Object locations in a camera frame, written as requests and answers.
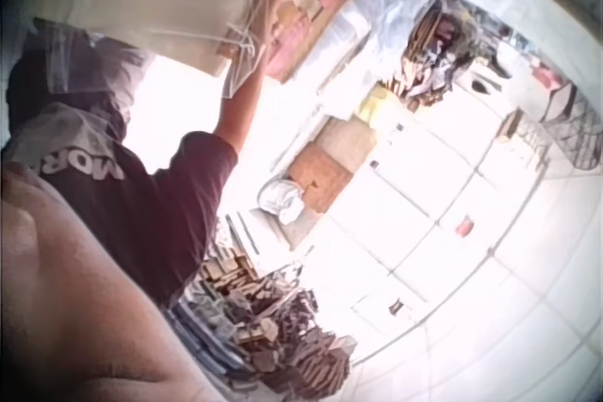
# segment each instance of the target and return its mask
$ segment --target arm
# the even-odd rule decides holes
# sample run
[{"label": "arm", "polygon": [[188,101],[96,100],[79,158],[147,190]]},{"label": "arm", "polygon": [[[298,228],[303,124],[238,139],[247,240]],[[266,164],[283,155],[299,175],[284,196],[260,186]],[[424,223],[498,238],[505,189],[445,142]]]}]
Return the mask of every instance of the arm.
[{"label": "arm", "polygon": [[220,400],[58,193],[2,175],[3,348],[43,400]]},{"label": "arm", "polygon": [[[220,119],[214,134],[229,143],[237,153],[240,153],[247,134],[252,126],[253,115],[262,91],[262,82],[268,65],[269,32],[276,8],[283,0],[266,0],[255,2],[260,7],[253,13],[250,34],[256,38],[256,48],[260,48],[260,57],[253,71],[232,99],[222,99]],[[233,77],[233,70],[239,63],[239,53],[233,60],[226,83]]]}]

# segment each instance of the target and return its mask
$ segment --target stack of wooden pieces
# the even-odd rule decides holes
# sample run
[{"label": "stack of wooden pieces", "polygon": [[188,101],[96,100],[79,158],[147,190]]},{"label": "stack of wooden pieces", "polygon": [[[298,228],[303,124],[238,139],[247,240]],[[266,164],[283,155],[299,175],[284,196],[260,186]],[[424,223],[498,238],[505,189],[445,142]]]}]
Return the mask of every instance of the stack of wooden pieces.
[{"label": "stack of wooden pieces", "polygon": [[293,393],[306,400],[318,400],[337,393],[350,373],[350,355],[356,343],[350,337],[316,327],[298,345],[284,369],[263,380],[276,393]]}]

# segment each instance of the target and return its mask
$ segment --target wall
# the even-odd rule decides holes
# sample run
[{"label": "wall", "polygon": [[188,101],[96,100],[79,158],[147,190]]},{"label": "wall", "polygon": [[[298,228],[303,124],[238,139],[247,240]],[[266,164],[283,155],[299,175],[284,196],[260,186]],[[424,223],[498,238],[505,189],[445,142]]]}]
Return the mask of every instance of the wall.
[{"label": "wall", "polygon": [[495,255],[332,402],[594,401],[600,251],[600,175],[544,179]]},{"label": "wall", "polygon": [[563,0],[467,0],[516,29],[554,61],[601,113],[599,27]]}]

